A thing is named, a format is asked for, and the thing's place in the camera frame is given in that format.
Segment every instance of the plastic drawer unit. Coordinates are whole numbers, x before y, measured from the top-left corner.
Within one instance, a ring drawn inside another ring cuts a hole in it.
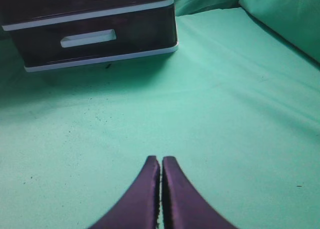
[[[28,72],[172,53],[174,0],[0,0]]]

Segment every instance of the mattress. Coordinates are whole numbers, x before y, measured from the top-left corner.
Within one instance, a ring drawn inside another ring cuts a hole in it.
[[[176,21],[173,54],[40,73],[0,41],[0,228],[87,228],[148,155],[240,229],[318,227],[319,65],[241,8]]]

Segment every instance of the white trim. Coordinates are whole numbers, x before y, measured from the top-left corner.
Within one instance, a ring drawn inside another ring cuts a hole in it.
[[[60,44],[63,48],[71,48],[95,43],[109,42],[116,39],[117,35],[115,30],[109,29],[78,35],[65,36],[60,41]]]
[[[2,28],[5,31],[14,31],[14,30],[20,30],[25,28],[35,28],[35,27],[41,27],[46,25],[58,24],[58,23],[84,20],[89,18],[99,18],[99,17],[111,16],[111,15],[117,15],[117,14],[123,14],[123,13],[132,13],[132,12],[138,12],[138,11],[144,11],[144,10],[150,10],[150,9],[156,9],[156,8],[163,8],[163,7],[170,6],[173,3],[174,3],[174,0],[163,0],[163,1],[157,1],[152,3],[147,3],[147,4],[141,4],[141,5],[132,5],[132,6],[115,8],[115,9],[100,10],[100,11],[94,11],[94,12],[86,12],[86,13],[75,14],[75,15],[66,15],[61,17],[37,20],[37,21],[3,25]]]
[[[84,66],[84,65],[95,64],[95,63],[113,62],[113,61],[119,61],[119,60],[154,56],[154,55],[165,54],[165,53],[173,53],[176,50],[178,50],[178,43],[173,47],[157,49],[157,50],[148,50],[148,51],[142,51],[142,52],[136,52],[136,53],[130,53],[130,54],[113,55],[113,56],[107,56],[107,57],[63,62],[63,63],[52,64],[52,65],[24,67],[24,68],[27,72],[33,73],[33,72],[53,70],[53,69],[59,69],[59,68],[69,68],[69,67]]]

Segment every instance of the dark brown drawer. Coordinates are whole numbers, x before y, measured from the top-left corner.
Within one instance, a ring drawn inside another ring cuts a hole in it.
[[[173,4],[10,34],[27,68],[65,67],[67,62],[98,58],[108,61],[108,57],[172,48],[178,41]]]
[[[0,0],[0,25],[46,20],[161,1],[165,0]]]

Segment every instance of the white drawer handle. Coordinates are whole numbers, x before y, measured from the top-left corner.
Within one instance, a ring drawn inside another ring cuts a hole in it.
[[[115,39],[117,39],[116,32],[114,29],[111,29],[66,36],[60,43],[63,48],[71,48],[94,43],[108,42]]]

